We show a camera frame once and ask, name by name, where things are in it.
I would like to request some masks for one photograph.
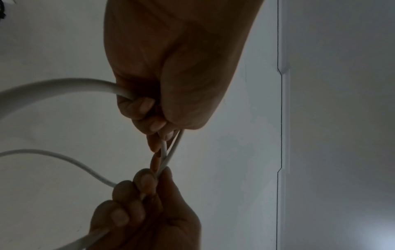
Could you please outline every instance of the cable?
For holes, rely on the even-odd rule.
[[[130,100],[135,100],[137,96],[124,88],[121,88],[114,83],[95,80],[95,79],[86,79],[86,78],[68,78],[68,79],[54,79],[42,82],[36,82],[31,84],[26,84],[23,86],[19,86],[16,88],[8,89],[6,91],[0,92],[0,120],[5,118],[7,115],[13,113],[14,111],[25,107],[34,102],[47,99],[54,96],[63,95],[66,93],[75,93],[75,92],[87,92],[87,91],[96,91],[96,92],[107,92],[117,94],[119,96],[128,98]],[[171,160],[177,146],[181,140],[184,131],[180,130],[174,144],[167,154],[167,146],[166,142],[162,141],[162,149],[161,149],[161,164],[159,166],[158,171],[156,172],[156,176],[159,177],[163,170],[166,168],[167,164]],[[45,150],[35,150],[35,149],[20,149],[20,150],[10,150],[6,152],[0,153],[0,157],[13,155],[13,154],[40,154],[49,157],[58,158],[64,161],[67,161],[80,169],[84,170],[100,182],[106,184],[110,187],[115,187],[115,183],[109,181],[104,178],[93,169],[89,168],[87,165],[62,154],[45,151]]]

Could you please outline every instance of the wire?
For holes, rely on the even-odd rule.
[[[34,102],[47,99],[54,96],[63,95],[66,93],[75,92],[107,92],[120,95],[122,97],[128,98],[130,100],[135,100],[137,96],[120,86],[102,80],[86,79],[86,78],[66,78],[66,79],[54,79],[42,82],[36,82],[31,84],[26,84],[16,88],[8,89],[6,91],[0,92],[0,120],[5,118],[7,115],[15,112],[16,110],[25,107]],[[163,170],[166,168],[167,164],[171,160],[177,146],[181,140],[184,131],[180,130],[174,144],[167,153],[166,142],[162,141],[161,148],[161,164],[156,176],[159,177]],[[110,187],[115,187],[115,183],[109,181],[105,177],[101,176],[93,169],[89,168],[87,165],[75,160],[71,157],[54,153],[46,150],[36,150],[36,149],[20,149],[20,150],[10,150],[0,153],[0,157],[5,157],[13,154],[40,154],[57,159],[67,161],[80,169],[84,170],[101,183],[106,184]]]

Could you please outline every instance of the thick white cable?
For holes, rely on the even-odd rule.
[[[96,92],[107,92],[117,94],[119,96],[128,98],[130,100],[135,100],[137,98],[136,95],[127,91],[124,88],[121,88],[114,83],[95,80],[95,79],[85,79],[85,78],[68,78],[68,79],[54,79],[43,82],[31,83],[23,86],[19,86],[16,88],[8,89],[0,92],[0,121],[5,118],[7,115],[13,113],[14,111],[25,107],[34,102],[47,99],[54,96],[63,95],[66,93],[75,93],[75,92],[87,92],[87,91],[96,91]],[[161,164],[159,166],[158,171],[156,172],[156,176],[159,177],[163,170],[166,168],[167,164],[171,160],[177,146],[181,140],[184,131],[180,130],[176,140],[173,143],[173,146],[169,153],[167,153],[167,145],[165,141],[162,141],[161,148]],[[80,169],[86,171],[91,176],[101,181],[102,183],[115,187],[115,183],[107,180],[93,169],[89,168],[87,165],[62,154],[45,151],[45,150],[35,150],[35,149],[20,149],[20,150],[10,150],[6,152],[0,153],[0,157],[13,155],[13,154],[40,154],[49,157],[58,158],[71,164],[79,167]],[[58,248],[57,250],[83,250],[89,246],[91,246],[96,241],[100,240],[104,235],[106,235],[108,231],[94,231],[83,238],[74,241],[64,247]]]

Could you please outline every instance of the black object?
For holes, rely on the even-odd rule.
[[[2,0],[0,0],[0,19],[4,19],[5,18],[5,7],[4,7],[4,3]]]

